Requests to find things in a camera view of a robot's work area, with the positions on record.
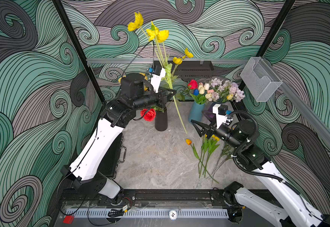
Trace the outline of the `yellow tulip single stem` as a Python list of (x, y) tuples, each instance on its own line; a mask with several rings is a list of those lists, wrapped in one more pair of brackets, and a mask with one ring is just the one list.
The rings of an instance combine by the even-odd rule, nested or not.
[(199, 178), (202, 175), (203, 162), (204, 162), (205, 154), (206, 154), (207, 150), (208, 150), (208, 139), (207, 139), (207, 136), (205, 135), (202, 138), (201, 155), (200, 155), (199, 163), (198, 163)]

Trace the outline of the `orange tulip stem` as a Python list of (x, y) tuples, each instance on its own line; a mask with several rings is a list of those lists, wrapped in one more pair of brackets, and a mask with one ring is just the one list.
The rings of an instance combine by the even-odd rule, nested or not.
[[(199, 152), (197, 151), (195, 145), (192, 143), (192, 141), (190, 139), (186, 139), (186, 143), (187, 143), (187, 145), (189, 145), (191, 147), (191, 150), (192, 150), (195, 158), (198, 160), (198, 163), (199, 163), (199, 158), (200, 158), (200, 155), (201, 155), (201, 151), (199, 151)], [(212, 174), (209, 172), (209, 170), (207, 170), (206, 176), (210, 177), (213, 180), (213, 177), (211, 175)]]

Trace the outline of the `teal ceramic vase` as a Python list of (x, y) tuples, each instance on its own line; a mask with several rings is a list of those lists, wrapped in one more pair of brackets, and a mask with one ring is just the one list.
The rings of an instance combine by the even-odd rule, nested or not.
[(205, 104), (198, 104), (194, 101), (189, 112), (188, 121), (191, 122), (191, 120), (195, 120), (200, 122), (202, 120), (202, 111), (204, 107)]

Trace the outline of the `purple glass vase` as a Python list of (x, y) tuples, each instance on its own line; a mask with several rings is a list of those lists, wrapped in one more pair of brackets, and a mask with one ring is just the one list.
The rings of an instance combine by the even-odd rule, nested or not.
[(213, 113), (213, 107), (215, 104), (221, 104), (220, 102), (209, 102), (206, 104), (205, 109), (202, 110), (203, 116), (206, 117), (207, 120), (212, 121), (216, 115)]

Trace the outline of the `black vase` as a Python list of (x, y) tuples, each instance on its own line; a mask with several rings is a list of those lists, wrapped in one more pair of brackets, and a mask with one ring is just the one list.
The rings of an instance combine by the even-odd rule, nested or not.
[(156, 111), (155, 129), (157, 131), (165, 131), (167, 127), (168, 127), (167, 110), (165, 109), (163, 112)]

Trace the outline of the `yellow poppy spray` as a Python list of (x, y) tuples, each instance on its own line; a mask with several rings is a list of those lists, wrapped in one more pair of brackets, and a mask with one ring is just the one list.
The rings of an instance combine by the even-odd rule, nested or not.
[(164, 68), (166, 71), (166, 75), (162, 80), (169, 85), (170, 89), (173, 89), (173, 80), (175, 79), (175, 75), (172, 76), (172, 70), (174, 69), (174, 66), (169, 62), (169, 55), (165, 50), (165, 41), (169, 38), (169, 31), (159, 30), (153, 22), (151, 22), (151, 28), (144, 29), (142, 27), (144, 24), (143, 16), (140, 12), (135, 12), (134, 14), (135, 20), (128, 24), (128, 30), (132, 32), (140, 29), (148, 41), (153, 43), (154, 52), (159, 60), (160, 67)]
[(173, 58), (174, 69), (172, 70), (172, 76), (175, 75), (175, 72), (176, 72), (178, 66), (182, 64), (182, 62), (183, 62), (184, 59), (191, 59), (193, 57), (194, 57), (193, 53), (191, 53), (188, 50), (188, 48), (185, 49), (184, 56), (183, 57), (174, 57)]

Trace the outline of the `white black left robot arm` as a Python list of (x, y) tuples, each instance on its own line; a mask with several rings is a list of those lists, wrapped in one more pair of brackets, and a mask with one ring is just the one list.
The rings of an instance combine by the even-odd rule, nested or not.
[(169, 73), (161, 69), (152, 74), (150, 80), (139, 73), (130, 73), (121, 79), (119, 94), (107, 102), (99, 115), (97, 126), (80, 155), (62, 173), (73, 181), (78, 193), (87, 196), (104, 195), (118, 203), (122, 188), (98, 171), (112, 143), (122, 133), (128, 123), (135, 119), (138, 110), (166, 103), (176, 93), (173, 89), (160, 86)]

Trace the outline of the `colourful tulip bunch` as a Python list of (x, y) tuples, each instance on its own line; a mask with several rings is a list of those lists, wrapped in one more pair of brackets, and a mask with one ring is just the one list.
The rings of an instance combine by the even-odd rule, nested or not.
[(199, 105), (203, 105), (206, 102), (213, 101), (214, 90), (210, 89), (209, 83), (198, 83), (195, 80), (191, 80), (188, 84), (189, 94), (193, 98), (194, 102)]

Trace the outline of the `mixed rose bouquet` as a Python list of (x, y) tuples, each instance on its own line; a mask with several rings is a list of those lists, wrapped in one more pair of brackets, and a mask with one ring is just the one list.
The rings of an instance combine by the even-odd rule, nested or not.
[[(180, 92), (180, 93), (176, 93), (175, 95), (170, 94), (168, 96), (168, 102), (170, 102), (171, 99), (173, 99), (174, 102), (175, 102), (176, 99), (179, 99), (179, 100), (183, 100), (184, 101), (184, 96), (186, 94), (189, 94), (189, 89), (188, 88), (186, 90)], [(152, 106), (148, 106), (148, 107), (143, 108), (141, 110), (141, 112), (140, 112), (141, 117), (138, 118), (138, 119), (134, 119), (134, 120), (135, 121), (138, 121), (138, 120), (144, 119), (145, 121), (151, 122), (151, 121), (155, 120), (156, 111), (163, 112), (165, 109), (162, 109), (162, 108), (158, 107), (157, 106), (157, 103), (156, 103), (156, 104), (154, 104)]]

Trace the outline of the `pink lilac flower bunch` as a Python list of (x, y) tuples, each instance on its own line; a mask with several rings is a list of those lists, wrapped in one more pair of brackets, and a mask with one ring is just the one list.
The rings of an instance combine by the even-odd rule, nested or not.
[(210, 102), (225, 103), (235, 101), (238, 103), (245, 98), (245, 93), (235, 82), (214, 78), (210, 81), (207, 97)]

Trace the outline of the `red small block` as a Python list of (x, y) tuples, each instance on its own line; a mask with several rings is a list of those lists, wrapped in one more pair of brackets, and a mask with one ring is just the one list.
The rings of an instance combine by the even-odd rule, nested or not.
[(74, 220), (74, 216), (72, 215), (66, 216), (63, 220), (63, 224), (72, 224), (73, 220)]

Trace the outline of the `black wall tray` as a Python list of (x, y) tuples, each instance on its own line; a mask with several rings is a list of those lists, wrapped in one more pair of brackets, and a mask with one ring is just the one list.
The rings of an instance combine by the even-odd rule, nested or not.
[(213, 76), (214, 66), (211, 61), (183, 61), (174, 75), (183, 81), (192, 79), (209, 79)]

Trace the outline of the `black corner frame post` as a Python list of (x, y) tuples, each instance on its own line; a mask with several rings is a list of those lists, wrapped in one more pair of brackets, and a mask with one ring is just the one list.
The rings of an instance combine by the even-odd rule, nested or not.
[[(255, 57), (262, 57), (263, 59), (266, 59), (265, 55), (266, 55), (267, 50), (270, 48), (271, 44), (276, 39), (276, 36), (279, 33), (279, 30), (280, 30), (281, 26), (283, 25), (283, 23), (284, 23), (287, 15), (291, 11), (291, 9), (292, 9), (292, 7), (293, 7), (294, 4), (295, 4), (295, 1), (285, 1), (285, 3), (283, 4), (283, 6), (282, 6), (282, 8), (281, 8), (281, 10), (279, 12), (279, 14), (277, 15), (277, 17), (275, 18), (274, 22), (272, 23), (271, 29), (270, 29), (268, 35), (266, 36), (265, 40), (263, 41), (260, 49), (256, 53), (256, 56)], [(241, 89), (247, 88), (247, 86), (245, 85), (245, 83), (243, 82), (243, 80), (242, 80), (242, 82), (240, 84), (240, 88)]]

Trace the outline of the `black left corner post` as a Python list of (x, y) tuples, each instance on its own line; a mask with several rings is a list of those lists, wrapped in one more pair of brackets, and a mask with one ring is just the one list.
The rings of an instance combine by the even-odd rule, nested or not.
[(61, 18), (61, 21), (62, 21), (62, 23), (63, 23), (63, 25), (64, 25), (64, 27), (65, 27), (68, 35), (69, 35), (70, 40), (72, 41), (72, 43), (74, 45), (74, 49), (76, 50), (76, 52), (77, 52), (77, 54), (79, 56), (79, 59), (80, 59), (81, 63), (84, 66), (84, 70), (87, 73), (87, 76), (88, 76), (90, 82), (92, 83), (92, 85), (93, 85), (93, 87), (95, 89), (95, 92), (96, 92), (96, 94), (97, 94), (100, 102), (102, 104), (104, 104), (105, 103), (105, 98), (104, 98), (104, 96), (102, 94), (102, 91), (101, 91), (101, 89), (99, 87), (99, 84), (98, 84), (98, 82), (96, 80), (96, 77), (94, 75), (94, 72), (93, 72), (92, 68), (90, 66), (88, 66), (88, 63), (86, 61), (85, 53), (84, 53), (84, 51), (83, 51), (83, 49), (82, 49), (82, 47), (81, 47), (81, 45), (79, 43), (79, 40), (78, 40), (78, 38), (77, 38), (77, 36), (75, 34), (75, 30), (74, 30), (74, 28), (73, 28), (73, 26), (72, 26), (72, 24), (71, 24), (71, 22), (69, 20), (69, 17), (68, 17), (68, 15), (67, 15), (67, 13), (65, 11), (65, 8), (64, 8), (64, 6), (62, 4), (62, 1), (60, 1), (60, 0), (52, 0), (52, 2), (54, 4), (54, 6), (55, 6), (55, 8), (56, 8), (56, 10), (57, 10), (60, 18)]

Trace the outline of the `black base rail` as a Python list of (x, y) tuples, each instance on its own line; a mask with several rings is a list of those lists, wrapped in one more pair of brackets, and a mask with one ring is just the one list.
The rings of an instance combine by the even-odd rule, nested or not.
[[(254, 195), (265, 199), (266, 201), (282, 207), (276, 198), (264, 189), (251, 189)], [(223, 189), (125, 189), (123, 192), (123, 200), (126, 203), (132, 202), (133, 206), (144, 207), (151, 202), (155, 204), (165, 202), (200, 202), (206, 206), (228, 207), (227, 200), (224, 197)], [(108, 198), (104, 195), (96, 195), (95, 197), (86, 197), (86, 200), (94, 199), (100, 201), (100, 204), (110, 205)], [(59, 204), (65, 201), (82, 201), (84, 194), (78, 194), (74, 189), (65, 189), (59, 194)]]

